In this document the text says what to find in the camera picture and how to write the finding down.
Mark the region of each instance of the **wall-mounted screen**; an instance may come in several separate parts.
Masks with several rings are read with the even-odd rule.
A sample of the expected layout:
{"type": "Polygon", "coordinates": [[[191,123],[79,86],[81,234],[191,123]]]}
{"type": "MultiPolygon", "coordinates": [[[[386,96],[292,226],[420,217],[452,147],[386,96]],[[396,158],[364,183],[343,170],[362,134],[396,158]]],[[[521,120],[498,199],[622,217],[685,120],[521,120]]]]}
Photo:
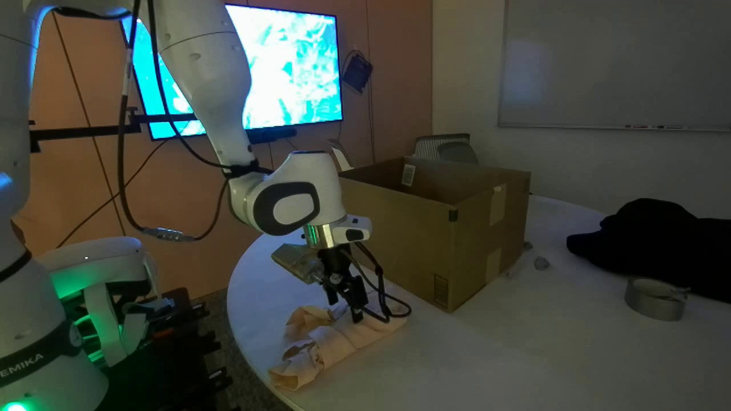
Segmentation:
{"type": "MultiPolygon", "coordinates": [[[[298,126],[343,122],[338,21],[330,13],[284,12],[226,5],[243,39],[252,67],[252,91],[243,113],[243,126],[256,145],[256,134],[277,134],[298,126]]],[[[162,86],[172,115],[192,115],[164,62],[162,86]]],[[[144,115],[164,115],[159,90],[152,33],[137,26],[135,77],[144,115]]],[[[206,134],[201,122],[176,122],[182,134],[206,134]]],[[[152,122],[153,139],[175,137],[170,122],[152,122]]]]}

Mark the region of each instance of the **monitor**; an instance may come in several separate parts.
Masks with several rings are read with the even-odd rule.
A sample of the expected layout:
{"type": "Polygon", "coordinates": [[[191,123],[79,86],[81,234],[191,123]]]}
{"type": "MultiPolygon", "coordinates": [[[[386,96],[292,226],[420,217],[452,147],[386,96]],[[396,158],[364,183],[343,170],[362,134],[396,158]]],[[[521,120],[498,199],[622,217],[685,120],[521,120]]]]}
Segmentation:
{"type": "MultiPolygon", "coordinates": [[[[252,67],[243,126],[252,145],[295,134],[300,126],[343,122],[338,21],[331,13],[226,5],[252,67]]],[[[152,33],[137,26],[134,68],[146,117],[164,115],[152,33]]],[[[172,115],[192,115],[164,62],[162,86],[172,115]]],[[[201,122],[176,122],[184,137],[206,134],[201,122]]],[[[175,137],[168,120],[150,123],[152,139],[175,137]]]]}

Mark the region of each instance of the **white table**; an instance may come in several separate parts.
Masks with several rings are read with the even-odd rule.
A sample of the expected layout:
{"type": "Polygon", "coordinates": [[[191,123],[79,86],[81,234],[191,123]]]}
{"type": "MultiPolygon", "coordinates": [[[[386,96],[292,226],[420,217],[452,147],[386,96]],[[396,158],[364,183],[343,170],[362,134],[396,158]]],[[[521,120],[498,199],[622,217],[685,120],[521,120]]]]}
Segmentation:
{"type": "MultiPolygon", "coordinates": [[[[405,330],[327,371],[300,394],[279,394],[308,411],[727,411],[731,410],[731,306],[690,298],[681,323],[658,323],[625,303],[627,279],[571,255],[568,235],[597,230],[604,215],[531,199],[526,252],[449,315],[417,298],[405,330]],[[536,269],[537,255],[552,269],[536,269]]],[[[260,238],[228,284],[239,347],[268,381],[284,325],[298,306],[327,306],[260,238]]]]}

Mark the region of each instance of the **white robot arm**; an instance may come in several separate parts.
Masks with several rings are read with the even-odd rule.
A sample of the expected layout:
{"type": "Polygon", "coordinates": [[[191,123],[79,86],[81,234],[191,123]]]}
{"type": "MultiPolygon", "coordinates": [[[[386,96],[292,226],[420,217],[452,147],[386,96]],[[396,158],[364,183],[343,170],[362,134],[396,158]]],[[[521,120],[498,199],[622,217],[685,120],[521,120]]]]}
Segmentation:
{"type": "MultiPolygon", "coordinates": [[[[0,410],[23,403],[82,411],[96,410],[105,396],[105,378],[84,359],[46,269],[17,238],[11,217],[28,199],[28,107],[44,16],[79,10],[111,18],[137,7],[137,0],[0,5],[0,410]]],[[[330,153],[290,155],[274,173],[258,171],[240,126],[250,65],[223,0],[156,0],[153,21],[168,67],[228,170],[236,217],[272,235],[304,226],[323,234],[315,246],[325,255],[325,276],[319,282],[330,298],[345,298],[359,317],[365,306],[364,284],[349,279],[338,255],[348,242],[369,241],[369,219],[345,215],[330,153]]]]}

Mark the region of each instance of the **brown cardboard box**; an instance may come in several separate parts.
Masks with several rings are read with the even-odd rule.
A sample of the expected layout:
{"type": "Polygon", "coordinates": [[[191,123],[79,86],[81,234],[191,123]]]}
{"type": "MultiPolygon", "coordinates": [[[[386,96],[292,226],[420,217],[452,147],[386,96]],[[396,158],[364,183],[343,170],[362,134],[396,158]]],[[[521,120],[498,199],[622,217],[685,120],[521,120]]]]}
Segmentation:
{"type": "Polygon", "coordinates": [[[391,160],[345,171],[340,183],[348,213],[373,219],[365,246],[386,279],[447,310],[523,252],[526,171],[391,160]]]}

